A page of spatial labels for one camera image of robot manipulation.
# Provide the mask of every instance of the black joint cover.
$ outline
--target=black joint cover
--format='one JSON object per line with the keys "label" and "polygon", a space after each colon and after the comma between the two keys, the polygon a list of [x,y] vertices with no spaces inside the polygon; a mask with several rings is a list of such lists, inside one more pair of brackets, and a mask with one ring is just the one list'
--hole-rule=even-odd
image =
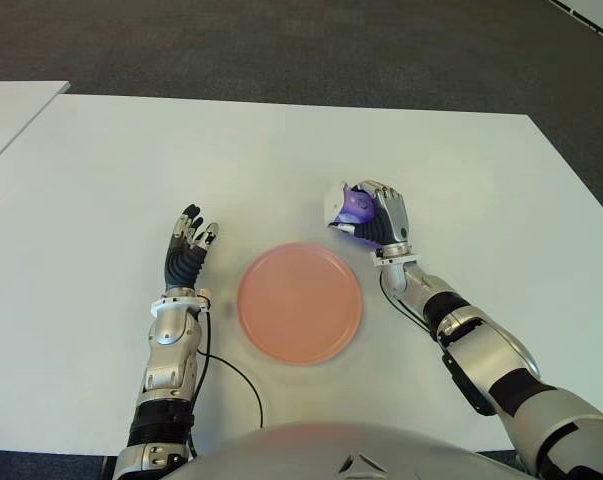
{"label": "black joint cover", "polygon": [[556,388],[539,382],[525,368],[517,368],[506,373],[490,387],[489,393],[511,417],[527,399],[538,393]]}
{"label": "black joint cover", "polygon": [[185,443],[194,424],[190,402],[150,400],[137,407],[128,447],[144,443]]}
{"label": "black joint cover", "polygon": [[437,340],[437,328],[448,313],[468,305],[470,304],[456,292],[440,292],[428,300],[423,308],[423,317],[430,326],[432,340]]}

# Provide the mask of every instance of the robot forearm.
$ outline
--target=robot forearm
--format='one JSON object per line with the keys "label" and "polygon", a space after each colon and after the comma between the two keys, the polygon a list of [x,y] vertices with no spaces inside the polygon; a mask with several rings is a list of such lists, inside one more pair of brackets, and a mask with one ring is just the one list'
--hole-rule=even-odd
{"label": "robot forearm", "polygon": [[156,318],[148,333],[150,359],[137,397],[128,446],[117,458],[114,480],[158,479],[188,460],[194,423],[198,316],[207,313],[209,294],[194,283],[218,233],[210,224],[195,238],[203,219],[188,207],[177,220],[165,262],[166,292],[152,304]]}
{"label": "robot forearm", "polygon": [[409,260],[382,267],[386,290],[424,319],[455,384],[478,413],[499,416],[530,473],[545,479],[603,475],[603,413],[542,383],[516,337]]}
{"label": "robot forearm", "polygon": [[603,479],[603,414],[542,383],[516,337],[419,268],[400,193],[372,180],[352,188],[340,182],[328,192],[324,211],[326,225],[378,246],[372,258],[386,292],[420,317],[455,384],[478,413],[500,417],[531,473],[547,480]]}

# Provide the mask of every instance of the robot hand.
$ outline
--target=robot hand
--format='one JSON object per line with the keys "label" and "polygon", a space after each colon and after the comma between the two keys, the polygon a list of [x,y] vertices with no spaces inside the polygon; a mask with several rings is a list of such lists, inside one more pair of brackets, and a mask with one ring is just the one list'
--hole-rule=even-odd
{"label": "robot hand", "polygon": [[382,247],[405,245],[408,215],[394,188],[365,180],[349,188],[337,183],[326,195],[324,219],[329,227]]}
{"label": "robot hand", "polygon": [[166,290],[194,288],[208,247],[217,238],[219,226],[216,223],[210,223],[197,235],[197,229],[203,224],[200,212],[199,207],[190,205],[177,219],[165,257]]}

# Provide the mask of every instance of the metal joint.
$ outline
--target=metal joint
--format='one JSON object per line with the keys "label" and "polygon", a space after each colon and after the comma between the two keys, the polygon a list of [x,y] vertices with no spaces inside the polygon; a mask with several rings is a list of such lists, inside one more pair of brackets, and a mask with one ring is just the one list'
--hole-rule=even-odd
{"label": "metal joint", "polygon": [[117,480],[126,473],[165,468],[170,457],[173,456],[187,459],[188,450],[186,446],[176,443],[132,445],[119,454],[112,478]]}

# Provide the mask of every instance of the purple object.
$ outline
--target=purple object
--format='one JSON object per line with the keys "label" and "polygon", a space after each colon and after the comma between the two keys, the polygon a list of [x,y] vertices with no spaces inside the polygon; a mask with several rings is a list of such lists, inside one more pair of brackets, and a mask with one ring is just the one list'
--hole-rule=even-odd
{"label": "purple object", "polygon": [[374,202],[365,192],[343,188],[343,206],[337,221],[344,223],[367,223],[374,218]]}

